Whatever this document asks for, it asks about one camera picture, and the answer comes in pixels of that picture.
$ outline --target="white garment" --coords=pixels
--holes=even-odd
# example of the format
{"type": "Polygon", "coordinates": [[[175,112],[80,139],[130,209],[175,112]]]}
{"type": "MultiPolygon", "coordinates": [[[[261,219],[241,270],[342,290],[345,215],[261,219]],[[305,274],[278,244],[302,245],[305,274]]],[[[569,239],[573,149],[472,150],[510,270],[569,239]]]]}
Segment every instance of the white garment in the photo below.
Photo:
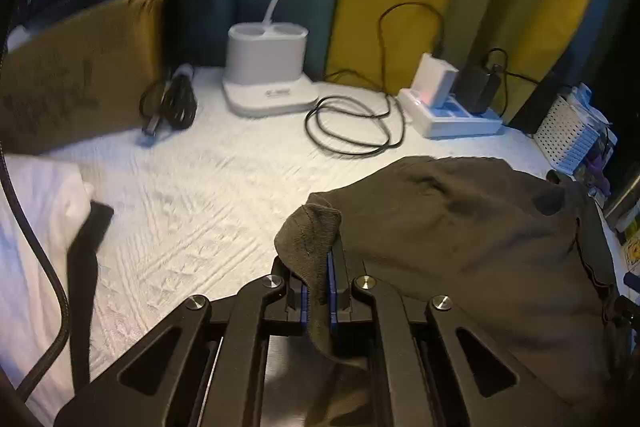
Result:
{"type": "MultiPolygon", "coordinates": [[[[29,156],[8,156],[6,162],[18,201],[66,291],[66,253],[89,215],[91,189],[74,164],[29,156]]],[[[56,337],[60,308],[0,194],[0,365],[17,387],[56,337]]],[[[27,406],[47,427],[73,395],[67,344],[27,406]]]]}

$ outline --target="textured white fabric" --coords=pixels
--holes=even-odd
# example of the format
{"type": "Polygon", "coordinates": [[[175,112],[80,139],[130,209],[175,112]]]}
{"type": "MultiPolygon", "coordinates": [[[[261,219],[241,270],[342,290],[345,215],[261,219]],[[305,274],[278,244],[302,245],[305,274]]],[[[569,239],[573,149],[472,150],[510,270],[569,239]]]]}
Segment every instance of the textured white fabric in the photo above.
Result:
{"type": "MultiPolygon", "coordinates": [[[[98,251],[93,378],[189,295],[219,299],[268,273],[276,232],[310,192],[351,184],[409,155],[494,156],[540,177],[550,168],[533,141],[515,130],[427,140],[410,124],[398,150],[374,158],[338,158],[308,140],[303,114],[259,120],[231,114],[219,70],[198,70],[194,89],[198,113],[185,132],[149,146],[139,130],[132,130],[52,154],[77,162],[96,189],[95,199],[115,209],[98,251]]],[[[385,108],[373,92],[321,84],[322,96],[333,93],[385,108]]],[[[348,127],[356,137],[379,137],[370,123],[327,118],[340,132],[348,127]]],[[[390,126],[397,136],[398,115],[390,126]]],[[[303,341],[272,339],[262,424],[300,425],[328,368],[303,341]],[[293,360],[308,363],[292,363],[292,350],[293,360]]]]}
{"type": "MultiPolygon", "coordinates": [[[[8,156],[6,163],[20,205],[66,290],[66,253],[91,205],[78,166],[29,156],[8,156]]],[[[56,337],[60,307],[0,193],[0,365],[17,387],[56,337]]],[[[27,405],[48,426],[73,395],[67,345],[27,405]]]]}

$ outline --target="triangular cutout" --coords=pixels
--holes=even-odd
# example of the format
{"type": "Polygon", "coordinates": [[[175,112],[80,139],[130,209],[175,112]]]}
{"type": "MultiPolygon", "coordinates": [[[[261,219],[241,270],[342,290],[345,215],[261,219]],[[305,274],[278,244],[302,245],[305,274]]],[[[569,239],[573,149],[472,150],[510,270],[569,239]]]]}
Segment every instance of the triangular cutout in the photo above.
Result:
{"type": "Polygon", "coordinates": [[[516,376],[473,334],[458,328],[456,336],[482,396],[489,398],[516,384],[516,376]]]}
{"type": "Polygon", "coordinates": [[[120,383],[147,396],[153,396],[160,387],[181,332],[180,328],[171,328],[156,339],[120,374],[120,383]]]}

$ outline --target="perforated plastic basket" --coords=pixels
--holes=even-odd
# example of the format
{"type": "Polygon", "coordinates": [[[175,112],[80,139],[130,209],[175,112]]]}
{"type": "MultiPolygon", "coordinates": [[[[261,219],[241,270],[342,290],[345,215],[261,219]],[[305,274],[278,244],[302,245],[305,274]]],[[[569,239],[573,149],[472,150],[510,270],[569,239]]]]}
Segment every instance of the perforated plastic basket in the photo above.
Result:
{"type": "Polygon", "coordinates": [[[558,96],[533,138],[554,169],[571,175],[596,143],[598,132],[558,96]]]}

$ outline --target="folded clothing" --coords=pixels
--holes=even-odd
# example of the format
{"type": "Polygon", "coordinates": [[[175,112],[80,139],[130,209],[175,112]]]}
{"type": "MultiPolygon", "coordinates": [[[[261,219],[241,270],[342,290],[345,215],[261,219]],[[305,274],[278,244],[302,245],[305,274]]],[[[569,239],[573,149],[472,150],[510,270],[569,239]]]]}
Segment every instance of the folded clothing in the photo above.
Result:
{"type": "Polygon", "coordinates": [[[275,240],[309,287],[311,340],[333,356],[326,254],[339,232],[368,274],[424,302],[449,295],[591,417],[615,370],[607,362],[629,352],[629,332],[610,321],[617,289],[597,209],[580,185],[556,181],[493,158],[422,156],[311,194],[275,240]],[[609,360],[605,347],[615,351],[609,360]]]}
{"type": "MultiPolygon", "coordinates": [[[[65,292],[67,251],[91,210],[92,188],[77,165],[30,156],[7,156],[20,205],[65,292]]],[[[14,387],[60,329],[56,295],[0,196],[0,365],[14,387]]],[[[37,385],[27,406],[45,426],[74,395],[68,344],[37,385]]]]}

